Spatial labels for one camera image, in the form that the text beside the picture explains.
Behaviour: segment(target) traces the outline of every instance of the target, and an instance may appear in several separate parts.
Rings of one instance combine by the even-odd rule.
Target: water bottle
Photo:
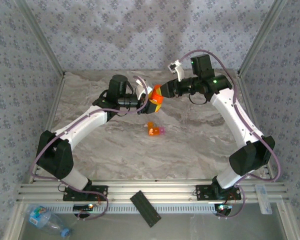
[[[51,235],[62,238],[70,234],[70,229],[65,227],[63,221],[43,206],[30,205],[26,211],[29,223]]]

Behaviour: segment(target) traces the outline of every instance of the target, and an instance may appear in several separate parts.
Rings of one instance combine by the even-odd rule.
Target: marble surface
[[[127,76],[133,86],[133,75],[153,84],[176,78],[169,71],[67,72],[53,130],[86,111],[114,74]],[[205,98],[196,94],[193,101],[202,103]],[[166,134],[148,136],[149,121],[165,127]],[[75,147],[73,159],[75,167],[92,180],[209,179],[226,168],[236,150],[230,129],[212,104],[194,105],[182,96],[165,98],[158,113],[115,116]]]

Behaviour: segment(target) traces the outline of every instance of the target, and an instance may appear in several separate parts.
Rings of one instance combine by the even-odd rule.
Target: orange object
[[[157,104],[162,104],[164,101],[164,97],[161,95],[160,87],[161,85],[155,85],[150,97],[150,100],[153,100]]]
[[[166,133],[166,130],[163,126],[155,126],[155,124],[152,121],[149,121],[147,125],[149,136],[156,136]]]

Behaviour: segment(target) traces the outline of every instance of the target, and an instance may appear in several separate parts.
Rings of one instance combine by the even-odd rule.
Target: enclosure
[[[82,115],[113,75],[133,87],[135,75],[162,85],[177,77],[167,66],[195,49],[221,59],[243,109],[275,139],[281,177],[243,180],[238,217],[218,219],[212,213],[222,202],[193,194],[225,170],[238,147],[220,112],[188,95],[165,98],[156,113],[115,116],[75,147],[74,166],[93,185],[109,187],[110,208],[100,219],[76,221],[71,209],[80,202],[63,201],[64,185],[29,178],[41,133]],[[211,62],[216,75],[226,75]],[[193,76],[190,58],[182,66]],[[149,136],[148,122],[165,134]],[[269,179],[277,170],[271,159],[255,173]],[[259,184],[271,215],[260,213]],[[162,216],[152,228],[130,202],[139,190]],[[243,201],[230,203],[235,213]],[[0,239],[41,234],[24,220],[28,204],[57,213],[73,227],[69,239],[81,232],[86,239],[237,239],[238,231],[242,239],[300,239],[300,0],[0,1]]]

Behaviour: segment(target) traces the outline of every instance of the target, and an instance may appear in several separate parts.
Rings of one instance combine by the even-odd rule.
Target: wall
[[[300,0],[288,0],[244,80],[300,226]]]
[[[27,1],[61,66],[69,71],[165,69],[198,48],[238,69],[273,2]],[[185,66],[191,68],[190,61]]]
[[[0,238],[59,80],[15,2],[0,0]]]

